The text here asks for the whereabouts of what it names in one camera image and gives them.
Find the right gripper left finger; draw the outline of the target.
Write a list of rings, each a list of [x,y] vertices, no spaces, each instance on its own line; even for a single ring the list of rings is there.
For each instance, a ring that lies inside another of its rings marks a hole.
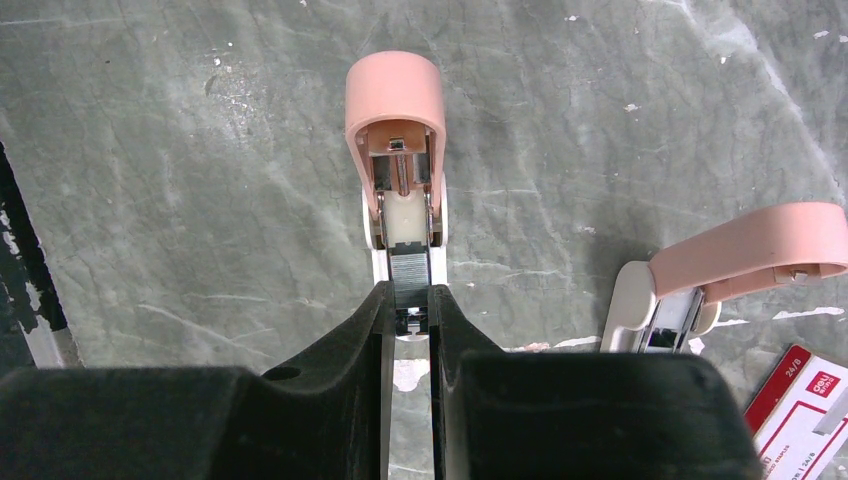
[[[5,479],[384,479],[394,292],[264,374],[19,370],[1,383]]]

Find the pink stapler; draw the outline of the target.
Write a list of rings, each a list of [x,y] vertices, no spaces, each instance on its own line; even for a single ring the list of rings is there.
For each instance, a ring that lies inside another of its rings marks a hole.
[[[375,282],[389,281],[389,256],[426,252],[430,285],[447,281],[449,213],[442,81],[425,57],[391,50],[347,73],[344,137],[361,182],[362,222]],[[395,334],[428,335],[428,307],[397,309]]]
[[[605,353],[678,353],[710,332],[725,301],[847,271],[842,207],[786,203],[755,210],[619,271]]]

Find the red white staple box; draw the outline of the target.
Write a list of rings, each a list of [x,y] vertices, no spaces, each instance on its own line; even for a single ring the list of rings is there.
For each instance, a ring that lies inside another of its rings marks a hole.
[[[817,479],[847,441],[847,367],[794,344],[744,417],[765,479]]]

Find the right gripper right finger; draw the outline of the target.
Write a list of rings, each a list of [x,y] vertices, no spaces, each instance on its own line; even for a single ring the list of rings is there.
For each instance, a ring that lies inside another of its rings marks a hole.
[[[439,479],[758,479],[719,371],[689,354],[507,352],[428,292]]]

